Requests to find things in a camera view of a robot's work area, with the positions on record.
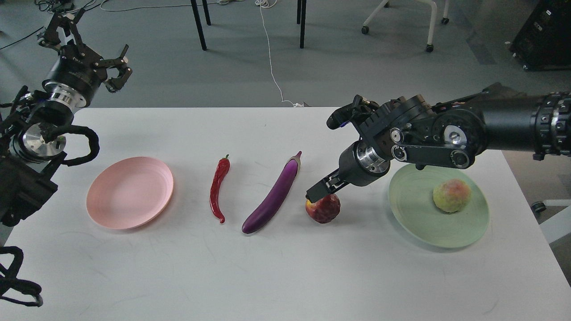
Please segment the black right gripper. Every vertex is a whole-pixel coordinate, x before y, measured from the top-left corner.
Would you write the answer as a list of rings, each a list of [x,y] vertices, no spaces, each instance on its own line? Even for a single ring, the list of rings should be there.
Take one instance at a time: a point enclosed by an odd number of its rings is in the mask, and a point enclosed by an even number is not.
[[[306,191],[306,200],[320,201],[348,184],[364,187],[387,174],[391,161],[377,155],[365,142],[353,142],[341,153],[339,170],[318,181]]]

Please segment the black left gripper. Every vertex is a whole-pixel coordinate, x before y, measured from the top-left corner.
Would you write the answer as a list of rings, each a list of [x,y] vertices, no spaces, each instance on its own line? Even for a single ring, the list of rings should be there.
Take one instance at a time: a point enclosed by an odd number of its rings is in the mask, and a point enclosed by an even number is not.
[[[85,59],[85,44],[77,29],[85,9],[76,13],[54,13],[51,20],[37,33],[37,44],[53,49],[59,59],[42,82],[49,100],[61,103],[68,108],[89,107],[95,93],[103,83],[110,93],[120,91],[132,75],[127,65],[125,44],[120,55],[114,59],[100,57],[91,67],[78,62]],[[108,70],[118,71],[116,77],[109,77]]]

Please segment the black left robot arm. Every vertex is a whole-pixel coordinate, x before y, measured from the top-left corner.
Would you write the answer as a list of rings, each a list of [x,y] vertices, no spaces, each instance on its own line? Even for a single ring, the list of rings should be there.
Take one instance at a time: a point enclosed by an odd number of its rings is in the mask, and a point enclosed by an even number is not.
[[[55,12],[39,29],[37,42],[53,49],[57,60],[41,90],[22,86],[1,118],[0,218],[1,254],[12,260],[1,266],[1,299],[27,307],[41,307],[41,286],[18,277],[23,251],[7,246],[13,227],[39,211],[58,189],[52,178],[61,166],[79,166],[99,154],[98,135],[73,124],[74,115],[89,107],[104,85],[120,91],[132,74],[125,45],[116,58],[105,59],[83,42],[78,31],[86,12]]]

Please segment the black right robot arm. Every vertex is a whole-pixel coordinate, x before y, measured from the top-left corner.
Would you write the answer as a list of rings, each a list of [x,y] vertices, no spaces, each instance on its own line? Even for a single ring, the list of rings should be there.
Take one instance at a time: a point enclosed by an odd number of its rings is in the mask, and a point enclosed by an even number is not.
[[[389,170],[392,160],[466,169],[487,149],[570,155],[569,92],[527,95],[500,83],[444,103],[421,95],[384,104],[356,95],[327,120],[330,129],[352,124],[359,139],[341,153],[339,167],[306,191],[315,203],[347,185],[366,186]]]

